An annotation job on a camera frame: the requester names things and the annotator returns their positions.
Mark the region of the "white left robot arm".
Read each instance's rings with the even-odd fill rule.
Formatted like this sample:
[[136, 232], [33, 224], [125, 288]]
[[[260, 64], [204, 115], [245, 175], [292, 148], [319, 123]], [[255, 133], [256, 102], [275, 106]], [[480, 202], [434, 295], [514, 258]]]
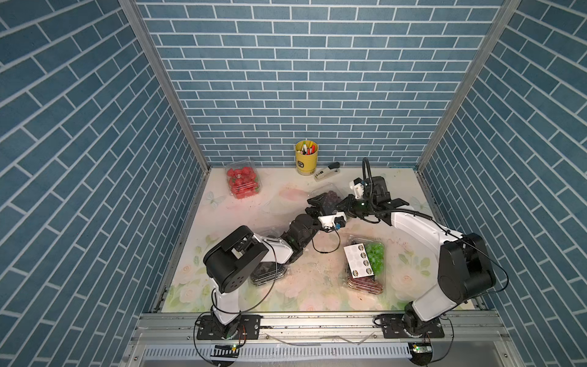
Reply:
[[203, 258], [213, 285], [212, 321], [220, 327], [235, 327], [243, 313], [238, 303], [239, 289], [260, 264], [267, 262], [279, 272], [282, 265], [303, 254], [319, 231], [337, 232], [346, 221], [343, 212], [321, 216], [318, 209], [311, 207], [277, 238], [257, 234], [247, 226], [235, 229]]

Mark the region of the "clear box of avocados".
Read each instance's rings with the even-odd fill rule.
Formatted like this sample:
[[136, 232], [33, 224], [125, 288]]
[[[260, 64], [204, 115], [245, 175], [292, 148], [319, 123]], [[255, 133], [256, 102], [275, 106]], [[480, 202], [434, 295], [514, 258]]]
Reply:
[[292, 255], [290, 246], [280, 237], [276, 229], [269, 229], [258, 234], [262, 237], [263, 243], [268, 243], [272, 249], [269, 250], [264, 260], [255, 268], [250, 276], [251, 283], [260, 287], [263, 284], [283, 278], [287, 273], [285, 264]]

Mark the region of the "white fruit sticker sheet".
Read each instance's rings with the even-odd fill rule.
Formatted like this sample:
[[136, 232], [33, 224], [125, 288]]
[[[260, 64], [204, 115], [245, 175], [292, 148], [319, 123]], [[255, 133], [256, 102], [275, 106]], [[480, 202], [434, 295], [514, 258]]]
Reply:
[[344, 252], [352, 278], [365, 278], [374, 275], [364, 243], [345, 246]]

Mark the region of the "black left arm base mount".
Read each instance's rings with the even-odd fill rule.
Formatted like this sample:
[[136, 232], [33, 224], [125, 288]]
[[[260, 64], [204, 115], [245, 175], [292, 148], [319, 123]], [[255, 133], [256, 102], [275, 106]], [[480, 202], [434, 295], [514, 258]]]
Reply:
[[202, 313], [195, 322], [198, 340], [244, 340], [258, 339], [262, 316], [241, 314], [224, 325], [214, 313]]

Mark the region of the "clear box of blueberries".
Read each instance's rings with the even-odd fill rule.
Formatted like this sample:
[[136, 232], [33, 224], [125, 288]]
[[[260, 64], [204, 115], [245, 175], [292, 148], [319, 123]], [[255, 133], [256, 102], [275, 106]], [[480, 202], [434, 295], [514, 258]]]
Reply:
[[336, 211], [338, 204], [342, 201], [343, 197], [340, 191], [332, 183], [325, 184], [321, 187], [309, 193], [307, 204], [319, 204], [328, 213]]

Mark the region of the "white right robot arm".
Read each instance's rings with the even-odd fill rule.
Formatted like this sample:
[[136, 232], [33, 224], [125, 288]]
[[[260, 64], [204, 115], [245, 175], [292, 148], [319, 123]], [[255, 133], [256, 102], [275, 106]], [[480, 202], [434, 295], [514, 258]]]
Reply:
[[407, 333], [420, 336], [442, 314], [471, 298], [495, 292], [494, 268], [504, 268], [491, 259], [480, 235], [453, 231], [410, 208], [407, 201], [392, 199], [385, 179], [372, 174], [367, 158], [362, 159], [362, 177], [350, 187], [353, 193], [338, 205], [347, 216], [371, 224], [383, 222], [406, 232], [437, 258], [436, 284], [404, 308], [402, 327]]

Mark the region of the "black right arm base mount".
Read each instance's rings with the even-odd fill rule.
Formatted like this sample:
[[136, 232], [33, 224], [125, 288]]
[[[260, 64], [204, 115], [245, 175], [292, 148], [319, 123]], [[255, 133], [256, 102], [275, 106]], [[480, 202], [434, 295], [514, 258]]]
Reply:
[[413, 313], [383, 313], [373, 324], [382, 329], [385, 339], [442, 339], [445, 337], [439, 318], [421, 321]]

